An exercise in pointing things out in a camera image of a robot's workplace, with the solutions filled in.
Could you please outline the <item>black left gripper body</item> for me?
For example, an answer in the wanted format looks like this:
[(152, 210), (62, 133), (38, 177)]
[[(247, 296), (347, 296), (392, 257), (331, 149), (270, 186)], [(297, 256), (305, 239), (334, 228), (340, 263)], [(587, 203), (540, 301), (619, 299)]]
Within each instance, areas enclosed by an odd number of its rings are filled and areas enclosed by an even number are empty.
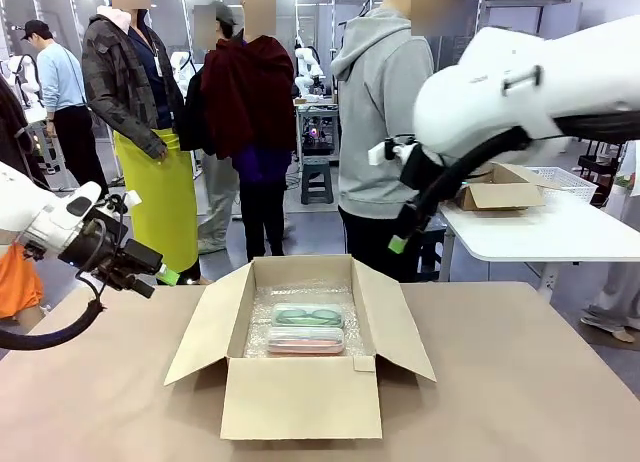
[(92, 267), (92, 276), (106, 284), (134, 284), (140, 274), (155, 275), (162, 266), (162, 255), (128, 238), (127, 228), (109, 215), (98, 215), (106, 227), (106, 237)]

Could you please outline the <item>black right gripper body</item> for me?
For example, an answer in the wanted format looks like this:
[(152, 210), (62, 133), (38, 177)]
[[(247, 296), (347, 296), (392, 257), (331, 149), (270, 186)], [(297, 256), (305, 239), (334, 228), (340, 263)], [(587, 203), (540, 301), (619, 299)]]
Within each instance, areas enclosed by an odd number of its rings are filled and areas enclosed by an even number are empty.
[(444, 172), (444, 167), (433, 162), (424, 152), (421, 145), (402, 147), (404, 166), (400, 181), (415, 191), (404, 202), (397, 216), (397, 236), (411, 238), (415, 232), (422, 232), (438, 208), (438, 201), (424, 203), (421, 201), (429, 187)]

